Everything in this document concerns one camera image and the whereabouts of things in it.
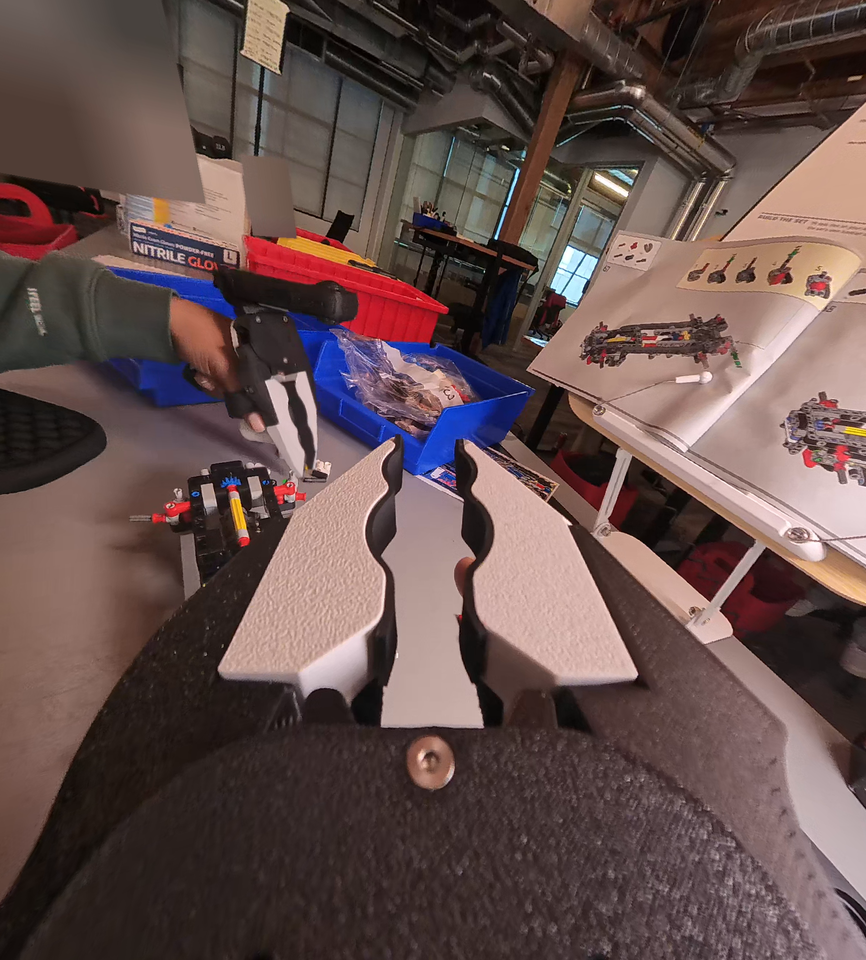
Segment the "person's left hand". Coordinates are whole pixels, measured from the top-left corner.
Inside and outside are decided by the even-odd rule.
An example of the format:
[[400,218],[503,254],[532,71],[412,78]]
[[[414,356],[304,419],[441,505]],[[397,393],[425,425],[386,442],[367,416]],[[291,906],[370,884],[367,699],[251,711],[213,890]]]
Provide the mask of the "person's left hand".
[[229,318],[175,296],[170,332],[175,353],[201,392],[218,400],[241,392]]

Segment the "lego instruction booklet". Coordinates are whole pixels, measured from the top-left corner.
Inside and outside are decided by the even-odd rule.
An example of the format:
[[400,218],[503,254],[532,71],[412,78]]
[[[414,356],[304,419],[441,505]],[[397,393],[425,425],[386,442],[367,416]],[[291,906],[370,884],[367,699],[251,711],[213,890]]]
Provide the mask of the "lego instruction booklet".
[[619,232],[531,372],[866,569],[866,273],[799,237]]

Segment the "person's left forearm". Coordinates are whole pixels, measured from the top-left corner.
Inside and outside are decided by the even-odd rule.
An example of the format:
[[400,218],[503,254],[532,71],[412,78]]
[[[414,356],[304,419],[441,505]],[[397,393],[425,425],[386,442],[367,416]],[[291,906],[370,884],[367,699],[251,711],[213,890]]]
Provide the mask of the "person's left forearm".
[[0,374],[77,361],[178,361],[168,289],[90,260],[0,251]]

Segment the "white cardboard box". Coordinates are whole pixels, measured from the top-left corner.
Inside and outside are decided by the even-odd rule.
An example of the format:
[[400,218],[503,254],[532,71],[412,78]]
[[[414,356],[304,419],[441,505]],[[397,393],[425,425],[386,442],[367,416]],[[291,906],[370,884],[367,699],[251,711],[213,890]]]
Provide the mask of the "white cardboard box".
[[197,155],[203,203],[192,207],[191,231],[243,250],[249,232],[249,217],[240,162]]

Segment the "white book stand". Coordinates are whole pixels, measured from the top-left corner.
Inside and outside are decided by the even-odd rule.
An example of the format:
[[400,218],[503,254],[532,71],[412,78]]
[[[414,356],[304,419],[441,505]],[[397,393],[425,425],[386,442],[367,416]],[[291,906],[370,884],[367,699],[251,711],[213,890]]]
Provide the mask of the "white book stand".
[[820,536],[804,524],[790,519],[752,493],[732,486],[618,414],[607,412],[603,405],[574,392],[569,393],[569,403],[585,425],[617,445],[615,467],[599,511],[595,537],[607,537],[604,527],[633,460],[663,476],[752,537],[752,546],[713,598],[701,600],[700,606],[680,615],[684,626],[700,642],[709,644],[726,636],[722,628],[713,626],[714,619],[766,550],[773,551],[834,594],[866,607],[866,568],[843,552],[821,543]]

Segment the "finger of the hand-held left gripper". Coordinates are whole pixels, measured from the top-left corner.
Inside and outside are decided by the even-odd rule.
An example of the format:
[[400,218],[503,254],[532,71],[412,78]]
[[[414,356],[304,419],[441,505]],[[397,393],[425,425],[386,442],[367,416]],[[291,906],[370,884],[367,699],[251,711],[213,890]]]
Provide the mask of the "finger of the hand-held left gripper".
[[308,372],[297,374],[297,394],[302,401],[306,415],[306,427],[303,440],[304,471],[313,472],[319,453],[319,406],[316,399],[313,380]]
[[274,376],[262,387],[263,414],[281,459],[297,475],[307,468],[305,375]]

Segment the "clear bags of lego parts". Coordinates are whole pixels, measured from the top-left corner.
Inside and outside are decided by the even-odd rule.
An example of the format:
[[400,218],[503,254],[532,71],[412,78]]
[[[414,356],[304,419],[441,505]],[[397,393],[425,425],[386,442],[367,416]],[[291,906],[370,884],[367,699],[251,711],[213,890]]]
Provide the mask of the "clear bags of lego parts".
[[425,440],[445,410],[482,397],[460,369],[430,353],[402,353],[391,344],[333,329],[343,353],[343,381],[370,411]]

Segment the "wooden post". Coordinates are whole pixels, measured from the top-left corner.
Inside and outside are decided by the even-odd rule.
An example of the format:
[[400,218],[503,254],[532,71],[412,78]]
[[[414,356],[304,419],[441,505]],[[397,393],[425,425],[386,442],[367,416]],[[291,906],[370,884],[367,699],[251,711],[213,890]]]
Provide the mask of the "wooden post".
[[517,246],[520,244],[542,176],[554,149],[559,128],[576,84],[582,78],[583,64],[584,61],[569,50],[563,50],[557,55],[530,144],[499,232],[501,241]]

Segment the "blue plastic bin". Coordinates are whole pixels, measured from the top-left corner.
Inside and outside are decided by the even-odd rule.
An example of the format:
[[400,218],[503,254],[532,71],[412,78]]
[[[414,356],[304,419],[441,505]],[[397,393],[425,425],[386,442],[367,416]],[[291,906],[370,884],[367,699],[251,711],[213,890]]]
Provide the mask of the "blue plastic bin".
[[[223,299],[210,274],[186,276],[164,271],[127,269],[125,264],[120,262],[114,263],[108,269],[121,279],[170,289],[192,303],[205,306],[228,318],[234,317],[233,307]],[[330,328],[312,316],[293,314],[292,317],[310,363],[314,365],[321,346],[327,341]],[[104,365],[126,379],[142,397],[159,408],[216,402],[215,398],[187,381],[181,364],[112,359]]]

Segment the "red bin under table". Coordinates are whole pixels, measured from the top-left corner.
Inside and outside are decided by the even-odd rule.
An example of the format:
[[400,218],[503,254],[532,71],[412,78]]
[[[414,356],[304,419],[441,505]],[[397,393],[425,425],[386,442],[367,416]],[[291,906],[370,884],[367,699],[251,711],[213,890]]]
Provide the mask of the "red bin under table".
[[[551,463],[551,469],[561,481],[570,486],[595,510],[600,510],[607,486],[615,466],[615,455],[609,452],[595,454],[559,450]],[[620,526],[636,502],[638,491],[624,482],[617,502],[610,515],[613,525]]]
[[[712,599],[747,552],[747,546],[737,541],[695,545],[677,571],[700,594]],[[766,550],[722,606],[734,635],[743,639],[774,628],[804,599],[806,589],[796,574],[795,568]]]

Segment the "black mesh pad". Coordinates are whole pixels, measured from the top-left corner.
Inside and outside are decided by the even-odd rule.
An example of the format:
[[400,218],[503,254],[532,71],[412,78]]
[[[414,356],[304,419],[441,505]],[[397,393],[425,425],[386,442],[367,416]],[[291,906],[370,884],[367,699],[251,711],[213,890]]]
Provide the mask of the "black mesh pad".
[[0,496],[52,483],[105,447],[102,426],[89,416],[0,389]]

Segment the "black lego chassis assembly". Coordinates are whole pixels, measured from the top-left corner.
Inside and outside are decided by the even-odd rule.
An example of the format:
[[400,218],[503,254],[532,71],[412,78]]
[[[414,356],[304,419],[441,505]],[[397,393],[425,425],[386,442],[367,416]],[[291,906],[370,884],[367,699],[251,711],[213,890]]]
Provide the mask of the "black lego chassis assembly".
[[258,462],[218,462],[175,488],[161,511],[129,521],[161,525],[178,536],[189,598],[259,534],[282,527],[306,499],[293,473],[278,480]]

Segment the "metal ventilation duct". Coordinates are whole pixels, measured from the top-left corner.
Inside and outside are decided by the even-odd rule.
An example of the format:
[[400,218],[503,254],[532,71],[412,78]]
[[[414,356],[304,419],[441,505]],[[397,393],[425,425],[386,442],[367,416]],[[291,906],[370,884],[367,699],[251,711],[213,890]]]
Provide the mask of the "metal ventilation duct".
[[642,82],[620,79],[577,92],[564,117],[582,127],[621,120],[691,174],[689,199],[669,227],[669,235],[679,241],[700,237],[734,173],[736,159],[726,148],[660,102]]

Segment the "blue bin with bags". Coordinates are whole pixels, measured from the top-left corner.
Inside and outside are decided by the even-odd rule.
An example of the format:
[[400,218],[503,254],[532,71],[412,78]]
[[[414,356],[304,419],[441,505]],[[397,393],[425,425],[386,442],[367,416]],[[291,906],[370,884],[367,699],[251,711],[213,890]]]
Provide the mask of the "blue bin with bags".
[[417,438],[386,418],[367,409],[343,379],[347,365],[336,337],[319,348],[313,370],[319,413],[369,449],[394,436],[403,438],[404,470],[425,474],[454,459],[456,441],[465,439],[479,447],[498,444],[522,413],[534,389],[443,344],[393,342],[403,354],[419,351],[439,361],[452,362],[480,400],[446,409],[425,438]]

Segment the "hanging paper sign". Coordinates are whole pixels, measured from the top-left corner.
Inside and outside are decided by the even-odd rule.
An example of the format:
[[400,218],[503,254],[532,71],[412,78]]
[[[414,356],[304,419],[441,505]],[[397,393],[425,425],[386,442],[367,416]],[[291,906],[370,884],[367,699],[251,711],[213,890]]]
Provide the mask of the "hanging paper sign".
[[279,76],[289,13],[284,1],[247,1],[241,56]]

